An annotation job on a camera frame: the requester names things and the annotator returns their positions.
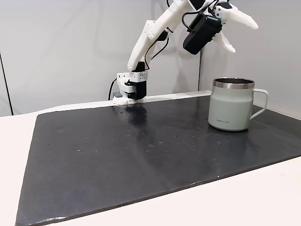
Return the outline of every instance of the stainless steel rim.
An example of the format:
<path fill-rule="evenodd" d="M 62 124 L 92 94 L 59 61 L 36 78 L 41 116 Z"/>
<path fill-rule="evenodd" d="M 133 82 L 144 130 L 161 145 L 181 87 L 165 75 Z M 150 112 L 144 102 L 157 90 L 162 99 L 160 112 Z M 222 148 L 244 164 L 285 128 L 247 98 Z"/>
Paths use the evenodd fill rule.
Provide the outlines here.
<path fill-rule="evenodd" d="M 213 80 L 213 86 L 224 89 L 253 89 L 255 82 L 241 78 L 218 78 Z"/>

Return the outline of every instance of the mug handle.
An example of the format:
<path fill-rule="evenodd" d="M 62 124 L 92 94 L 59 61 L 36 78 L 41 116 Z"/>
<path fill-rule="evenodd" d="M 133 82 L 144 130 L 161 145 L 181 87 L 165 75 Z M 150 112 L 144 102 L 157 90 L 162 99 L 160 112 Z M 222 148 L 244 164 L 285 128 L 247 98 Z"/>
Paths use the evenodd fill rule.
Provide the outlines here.
<path fill-rule="evenodd" d="M 254 89 L 253 92 L 264 93 L 266 95 L 266 98 L 265 98 L 265 106 L 264 106 L 264 108 L 261 109 L 259 112 L 255 113 L 254 115 L 252 115 L 250 119 L 255 118 L 257 115 L 259 115 L 262 112 L 264 112 L 265 109 L 267 109 L 268 98 L 269 98 L 269 93 L 266 90 L 264 90 L 264 89 Z"/>

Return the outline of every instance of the black rubber mat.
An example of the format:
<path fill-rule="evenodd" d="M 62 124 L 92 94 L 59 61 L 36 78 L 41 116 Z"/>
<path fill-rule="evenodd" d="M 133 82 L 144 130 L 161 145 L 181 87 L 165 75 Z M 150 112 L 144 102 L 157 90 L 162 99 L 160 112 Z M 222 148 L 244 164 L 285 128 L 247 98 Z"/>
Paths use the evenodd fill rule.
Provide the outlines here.
<path fill-rule="evenodd" d="M 301 155 L 301 121 L 267 110 L 249 130 L 224 132 L 208 125 L 208 108 L 209 97 L 196 97 L 39 115 L 16 225 L 78 218 Z"/>

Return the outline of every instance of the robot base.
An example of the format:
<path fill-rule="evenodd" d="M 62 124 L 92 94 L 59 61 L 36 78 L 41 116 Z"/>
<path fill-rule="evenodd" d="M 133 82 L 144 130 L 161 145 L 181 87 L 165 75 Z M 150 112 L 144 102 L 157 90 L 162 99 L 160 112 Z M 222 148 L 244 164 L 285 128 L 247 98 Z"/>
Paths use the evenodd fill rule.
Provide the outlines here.
<path fill-rule="evenodd" d="M 113 103 L 116 105 L 130 105 L 130 104 L 137 104 L 137 103 L 144 103 L 145 98 L 140 100 L 129 99 L 127 97 L 113 97 Z"/>

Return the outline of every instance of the black cable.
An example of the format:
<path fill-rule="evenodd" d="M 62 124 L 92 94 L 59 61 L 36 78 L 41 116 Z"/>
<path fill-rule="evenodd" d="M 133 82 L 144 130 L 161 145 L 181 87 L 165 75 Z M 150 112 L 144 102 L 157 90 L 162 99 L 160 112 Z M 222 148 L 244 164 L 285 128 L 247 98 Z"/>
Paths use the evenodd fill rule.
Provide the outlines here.
<path fill-rule="evenodd" d="M 171 33 L 174 33 L 172 30 L 169 29 L 169 27 L 167 27 L 167 29 L 168 29 Z"/>
<path fill-rule="evenodd" d="M 1 53 L 0 53 L 0 61 L 1 61 L 1 66 L 2 66 L 3 77 L 4 77 L 5 86 L 6 86 L 6 91 L 7 91 L 7 93 L 8 93 L 8 102 L 9 102 L 10 112 L 11 112 L 12 115 L 14 115 L 13 106 L 12 106 L 12 104 L 11 104 L 10 96 L 9 96 L 9 91 L 8 91 L 8 83 L 7 83 L 7 81 L 6 81 L 6 76 L 5 76 L 5 73 L 4 73 L 4 67 L 3 67 L 3 62 L 2 62 L 2 56 L 1 56 Z"/>
<path fill-rule="evenodd" d="M 208 12 L 211 13 L 213 16 L 216 17 L 215 13 L 213 12 L 213 10 L 210 7 L 208 7 Z"/>
<path fill-rule="evenodd" d="M 216 3 L 214 4 L 214 6 L 213 6 L 213 8 L 212 8 L 213 11 L 214 11 L 214 8 L 217 6 L 217 4 L 218 4 L 219 1 L 220 1 L 220 0 L 217 0 Z"/>
<path fill-rule="evenodd" d="M 165 46 L 164 46 L 158 53 L 156 53 L 156 54 L 152 57 L 152 59 L 155 58 L 160 52 L 162 52 L 162 51 L 166 48 L 166 46 L 168 45 L 168 42 L 169 42 L 169 38 L 167 39 L 167 42 L 166 42 Z"/>
<path fill-rule="evenodd" d="M 151 49 L 151 47 L 153 47 L 153 46 L 156 44 L 156 42 L 157 42 L 157 40 L 155 40 L 155 42 L 149 47 L 149 49 L 147 50 L 147 52 L 146 52 L 146 54 L 145 54 L 145 56 L 144 56 L 144 61 L 145 61 L 145 64 L 146 64 L 146 66 L 147 66 L 147 69 L 146 69 L 146 70 L 149 70 L 149 69 L 150 69 L 150 67 L 149 67 L 149 65 L 147 64 L 147 61 L 146 61 L 146 55 L 148 54 L 148 52 L 149 52 L 149 50 Z"/>
<path fill-rule="evenodd" d="M 194 33 L 195 31 L 194 30 L 192 30 L 186 23 L 185 23 L 185 21 L 184 21 L 184 18 L 185 18 L 185 16 L 186 15 L 191 15 L 191 14 L 199 14 L 200 12 L 188 12 L 188 13 L 184 13 L 183 14 L 183 16 L 182 16 L 182 23 L 183 23 L 183 25 L 188 29 L 188 31 L 189 32 L 192 32 L 192 33 Z"/>
<path fill-rule="evenodd" d="M 110 100 L 112 88 L 113 88 L 114 82 L 115 82 L 116 80 L 117 80 L 117 78 L 115 78 L 115 80 L 114 80 L 114 81 L 112 82 L 112 84 L 111 84 L 110 91 L 109 91 L 109 98 L 108 98 L 108 100 Z"/>

